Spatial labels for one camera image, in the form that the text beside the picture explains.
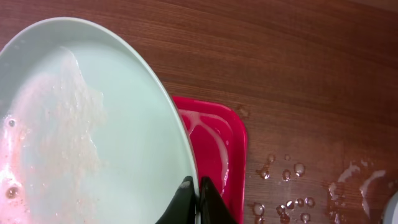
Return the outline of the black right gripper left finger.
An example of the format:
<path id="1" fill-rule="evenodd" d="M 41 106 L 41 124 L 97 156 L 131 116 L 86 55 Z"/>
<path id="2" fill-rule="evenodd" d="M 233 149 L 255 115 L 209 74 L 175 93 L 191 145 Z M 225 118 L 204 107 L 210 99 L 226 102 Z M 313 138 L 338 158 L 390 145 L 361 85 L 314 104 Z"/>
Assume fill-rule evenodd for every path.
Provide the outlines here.
<path id="1" fill-rule="evenodd" d="M 195 217 L 196 197 L 193 178 L 186 176 L 155 224 L 195 224 Z"/>

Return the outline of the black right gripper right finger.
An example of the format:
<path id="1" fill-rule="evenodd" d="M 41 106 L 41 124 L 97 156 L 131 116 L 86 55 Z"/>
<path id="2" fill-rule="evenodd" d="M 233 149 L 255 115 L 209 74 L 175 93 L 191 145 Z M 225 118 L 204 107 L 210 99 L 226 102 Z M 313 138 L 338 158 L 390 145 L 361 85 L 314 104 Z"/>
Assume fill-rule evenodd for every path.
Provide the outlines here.
<path id="1" fill-rule="evenodd" d="M 201 224 L 238 224 L 208 176 L 200 184 Z"/>

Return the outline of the light blue plate top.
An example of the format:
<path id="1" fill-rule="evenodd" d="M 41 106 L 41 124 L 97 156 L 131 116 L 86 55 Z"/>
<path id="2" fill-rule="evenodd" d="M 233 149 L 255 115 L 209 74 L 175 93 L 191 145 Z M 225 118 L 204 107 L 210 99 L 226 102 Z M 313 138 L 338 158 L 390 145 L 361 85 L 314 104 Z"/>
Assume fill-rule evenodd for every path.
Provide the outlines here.
<path id="1" fill-rule="evenodd" d="M 156 223 L 197 169 L 146 61 L 94 22 L 36 22 L 1 50 L 1 222 Z"/>

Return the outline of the light blue plate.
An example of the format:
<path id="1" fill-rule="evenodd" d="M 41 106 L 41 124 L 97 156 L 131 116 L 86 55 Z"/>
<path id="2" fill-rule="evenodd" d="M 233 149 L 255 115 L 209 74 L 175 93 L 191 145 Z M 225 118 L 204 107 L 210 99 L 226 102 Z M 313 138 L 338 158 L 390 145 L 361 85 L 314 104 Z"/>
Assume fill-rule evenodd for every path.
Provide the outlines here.
<path id="1" fill-rule="evenodd" d="M 383 213 L 382 224 L 398 224 L 398 192 L 388 201 Z"/>
<path id="2" fill-rule="evenodd" d="M 146 61 L 94 22 L 36 22 L 1 50 L 1 222 L 156 223 L 197 169 Z"/>

